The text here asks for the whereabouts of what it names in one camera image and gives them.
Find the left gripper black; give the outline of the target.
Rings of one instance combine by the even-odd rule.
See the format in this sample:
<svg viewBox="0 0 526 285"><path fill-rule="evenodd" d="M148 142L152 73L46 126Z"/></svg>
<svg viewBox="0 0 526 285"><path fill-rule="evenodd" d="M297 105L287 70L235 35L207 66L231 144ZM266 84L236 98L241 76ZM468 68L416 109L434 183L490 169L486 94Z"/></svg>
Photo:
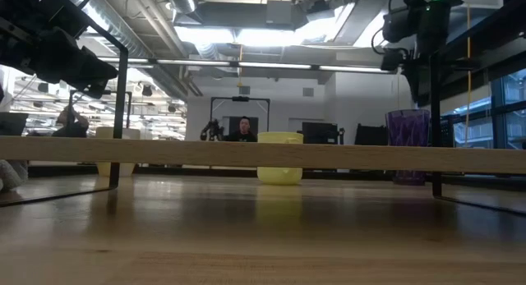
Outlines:
<svg viewBox="0 0 526 285"><path fill-rule="evenodd" d="M35 59L38 78L49 83L64 81L94 99L104 94L109 80L118 76L118 70L98 59L87 47L78 48L76 41L59 28L44 31Z"/></svg>

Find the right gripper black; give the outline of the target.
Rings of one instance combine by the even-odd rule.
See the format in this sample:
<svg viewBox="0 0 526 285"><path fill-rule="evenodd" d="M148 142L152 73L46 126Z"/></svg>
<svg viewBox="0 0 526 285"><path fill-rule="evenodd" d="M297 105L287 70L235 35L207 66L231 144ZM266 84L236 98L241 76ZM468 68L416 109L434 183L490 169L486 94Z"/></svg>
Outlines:
<svg viewBox="0 0 526 285"><path fill-rule="evenodd" d="M383 16L383 38L389 43L416 36L416 47L387 48L381 70L394 71L398 67L423 65L428 57L445 45L449 34L451 5L446 0L404 0L405 6L393 8L388 0L388 12Z"/></svg>

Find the yellow mug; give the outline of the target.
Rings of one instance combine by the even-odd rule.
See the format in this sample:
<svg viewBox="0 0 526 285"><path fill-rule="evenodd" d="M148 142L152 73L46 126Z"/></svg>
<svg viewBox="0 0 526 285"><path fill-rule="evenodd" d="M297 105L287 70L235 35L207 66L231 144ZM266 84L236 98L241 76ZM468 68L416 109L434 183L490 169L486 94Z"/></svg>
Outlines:
<svg viewBox="0 0 526 285"><path fill-rule="evenodd" d="M113 138L113 128L109 126L100 126L96 129L95 132L96 138ZM130 140L139 140L141 138L141 132L137 129L122 129L122 138ZM109 177L111 170L111 163L97 163L98 174L101 177ZM133 169L136 165L134 163L121 163L119 176L120 177L130 177L132 175Z"/></svg>

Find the purple faceted tumbler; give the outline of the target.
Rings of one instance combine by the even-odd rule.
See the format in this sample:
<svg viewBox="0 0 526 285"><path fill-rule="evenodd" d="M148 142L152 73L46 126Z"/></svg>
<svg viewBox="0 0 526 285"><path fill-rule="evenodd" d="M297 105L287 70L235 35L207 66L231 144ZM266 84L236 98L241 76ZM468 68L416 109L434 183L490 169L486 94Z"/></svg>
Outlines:
<svg viewBox="0 0 526 285"><path fill-rule="evenodd" d="M427 147L431 113L425 109L404 109L385 116L388 145ZM426 173L396 170L393 182L399 185L422 186Z"/></svg>

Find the small yellow cup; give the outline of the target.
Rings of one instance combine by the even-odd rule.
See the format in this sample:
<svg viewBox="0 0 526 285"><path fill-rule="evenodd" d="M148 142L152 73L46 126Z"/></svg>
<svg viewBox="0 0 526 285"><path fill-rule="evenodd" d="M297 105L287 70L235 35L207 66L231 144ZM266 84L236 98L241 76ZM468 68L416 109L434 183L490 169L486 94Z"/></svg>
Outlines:
<svg viewBox="0 0 526 285"><path fill-rule="evenodd" d="M258 134L259 143L271 144L302 144L303 134L292 132L262 132ZM301 168L269 168L258 167L258 179L268 185L291 186L302 180Z"/></svg>

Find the person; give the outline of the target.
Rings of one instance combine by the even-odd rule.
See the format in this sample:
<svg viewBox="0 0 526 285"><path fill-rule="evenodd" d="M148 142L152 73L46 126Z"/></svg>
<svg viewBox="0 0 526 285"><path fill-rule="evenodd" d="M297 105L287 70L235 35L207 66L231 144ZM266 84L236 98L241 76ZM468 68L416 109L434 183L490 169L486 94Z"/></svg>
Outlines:
<svg viewBox="0 0 526 285"><path fill-rule="evenodd" d="M60 112L56 123L61 125L61 127L52 134L53 137L87 137L89 121L81 116L71 105L66 106Z"/></svg>
<svg viewBox="0 0 526 285"><path fill-rule="evenodd" d="M230 142L257 142L256 136L250 129L250 118L243 116L239 122L239 128L224 138Z"/></svg>

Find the dark flat screen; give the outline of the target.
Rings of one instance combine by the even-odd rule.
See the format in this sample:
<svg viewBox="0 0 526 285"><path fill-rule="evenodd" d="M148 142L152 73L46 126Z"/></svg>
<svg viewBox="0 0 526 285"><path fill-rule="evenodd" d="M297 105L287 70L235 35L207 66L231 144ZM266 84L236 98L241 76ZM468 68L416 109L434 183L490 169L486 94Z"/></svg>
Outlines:
<svg viewBox="0 0 526 285"><path fill-rule="evenodd" d="M21 136L25 129L27 113L0 113L0 136Z"/></svg>

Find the black monitor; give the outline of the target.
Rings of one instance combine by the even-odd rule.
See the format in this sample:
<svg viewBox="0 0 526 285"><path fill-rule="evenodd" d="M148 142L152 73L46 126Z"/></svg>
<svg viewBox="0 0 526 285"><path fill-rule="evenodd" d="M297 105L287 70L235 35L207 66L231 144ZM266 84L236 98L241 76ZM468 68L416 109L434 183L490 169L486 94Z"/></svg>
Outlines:
<svg viewBox="0 0 526 285"><path fill-rule="evenodd" d="M304 144L342 145L344 129L335 123L304 122L302 124Z"/></svg>
<svg viewBox="0 0 526 285"><path fill-rule="evenodd" d="M388 133L385 126L364 126L358 123L355 145L388 145Z"/></svg>

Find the grey ceiling box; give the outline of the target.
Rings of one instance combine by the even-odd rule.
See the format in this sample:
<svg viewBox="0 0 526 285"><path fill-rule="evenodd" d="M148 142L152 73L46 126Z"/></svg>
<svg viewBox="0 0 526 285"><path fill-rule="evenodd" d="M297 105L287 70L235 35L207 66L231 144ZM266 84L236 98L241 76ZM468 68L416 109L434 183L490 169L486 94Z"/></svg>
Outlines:
<svg viewBox="0 0 526 285"><path fill-rule="evenodd" d="M292 4L288 1L268 0L266 3L267 24L290 25L292 23Z"/></svg>

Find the long ceiling light tube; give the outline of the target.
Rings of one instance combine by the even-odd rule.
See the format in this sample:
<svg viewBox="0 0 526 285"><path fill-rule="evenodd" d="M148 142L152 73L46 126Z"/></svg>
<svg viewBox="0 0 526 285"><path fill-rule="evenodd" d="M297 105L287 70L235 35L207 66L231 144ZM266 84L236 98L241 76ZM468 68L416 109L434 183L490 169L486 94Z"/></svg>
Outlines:
<svg viewBox="0 0 526 285"><path fill-rule="evenodd" d="M348 73L371 73L371 74L390 74L390 71L382 71L377 67L357 67L357 66L334 66L334 65L314 65L297 64L282 62L239 62L239 61L206 61L191 59L154 59L154 58L130 58L127 60L136 65L177 65L192 67L234 67L234 68L264 68L280 70L300 70L300 71L330 71Z"/></svg>

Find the grey cloth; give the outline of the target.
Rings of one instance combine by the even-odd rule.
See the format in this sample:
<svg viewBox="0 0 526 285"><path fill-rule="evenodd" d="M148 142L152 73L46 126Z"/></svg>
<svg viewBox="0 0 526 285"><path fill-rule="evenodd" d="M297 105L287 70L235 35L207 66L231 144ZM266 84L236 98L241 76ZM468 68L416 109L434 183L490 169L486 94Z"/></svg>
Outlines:
<svg viewBox="0 0 526 285"><path fill-rule="evenodd" d="M23 185L28 180L28 163L25 160L0 159L0 192Z"/></svg>

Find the clear acrylic tray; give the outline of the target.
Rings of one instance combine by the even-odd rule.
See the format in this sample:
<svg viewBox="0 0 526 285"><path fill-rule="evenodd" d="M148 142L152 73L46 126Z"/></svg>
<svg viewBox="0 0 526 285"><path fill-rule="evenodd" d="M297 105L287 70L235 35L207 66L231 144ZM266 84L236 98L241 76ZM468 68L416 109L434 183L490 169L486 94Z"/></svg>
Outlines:
<svg viewBox="0 0 526 285"><path fill-rule="evenodd" d="M430 56L430 147L124 140L120 135L112 139L0 136L0 159L110 162L111 187L118 185L120 163L417 170L432 172L432 194L437 199L443 172L526 174L525 150L442 146L440 64L440 53Z"/></svg>

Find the silver ventilation duct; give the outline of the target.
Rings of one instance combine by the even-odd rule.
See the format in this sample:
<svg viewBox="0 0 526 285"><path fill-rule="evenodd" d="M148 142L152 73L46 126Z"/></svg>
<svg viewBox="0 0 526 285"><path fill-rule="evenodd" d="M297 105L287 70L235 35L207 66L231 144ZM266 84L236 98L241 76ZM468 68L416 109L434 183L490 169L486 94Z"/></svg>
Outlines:
<svg viewBox="0 0 526 285"><path fill-rule="evenodd" d="M181 41L175 32L168 28L168 22L164 15L154 4L153 0L123 0L126 6L136 6L138 11L146 19L150 27L160 37L162 45L169 49L169 55L173 57L186 57L187 53L182 48ZM147 45L135 32L125 19L107 0L89 0L83 7L99 26L107 30L111 35L128 48L129 56L133 58L160 58L159 49ZM146 75L167 95L185 100L188 96L199 96L201 92L189 78L185 67L176 67L173 71L166 66L155 64L145 70Z"/></svg>

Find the black aluminium table frame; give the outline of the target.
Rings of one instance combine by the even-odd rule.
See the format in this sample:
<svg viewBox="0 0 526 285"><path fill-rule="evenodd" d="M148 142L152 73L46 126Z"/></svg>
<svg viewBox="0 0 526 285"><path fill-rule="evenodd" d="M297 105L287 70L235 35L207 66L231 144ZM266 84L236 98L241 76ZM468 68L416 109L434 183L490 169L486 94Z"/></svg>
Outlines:
<svg viewBox="0 0 526 285"><path fill-rule="evenodd" d="M59 177L97 174L95 165L73 166L29 166L30 178ZM239 169L199 169L199 168L160 168L135 167L134 174L195 176L195 177L256 177L255 170ZM365 172L304 172L306 179L346 180L346 181L391 181L393 176L379 171ZM460 176L442 175L442 183L456 186L470 186L501 191L517 191L526 193L526 176L491 177L491 176Z"/></svg>

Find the black background rig frame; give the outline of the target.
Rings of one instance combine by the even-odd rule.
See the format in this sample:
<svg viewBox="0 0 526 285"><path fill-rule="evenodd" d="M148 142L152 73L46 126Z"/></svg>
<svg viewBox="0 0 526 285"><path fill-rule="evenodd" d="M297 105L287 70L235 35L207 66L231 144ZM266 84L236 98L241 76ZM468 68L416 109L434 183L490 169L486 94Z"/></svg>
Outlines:
<svg viewBox="0 0 526 285"><path fill-rule="evenodd" d="M255 101L255 102L264 101L264 102L266 102L266 104L267 104L267 109L266 109L266 119L267 119L266 130L270 131L270 104L271 104L271 100L270 99L250 98L250 97L247 97L247 96L211 97L210 98L209 121L212 121L212 119L213 119L213 112L215 110L214 109L214 102L217 99L229 100L229 101L233 101L233 102L251 102L251 101Z"/></svg>

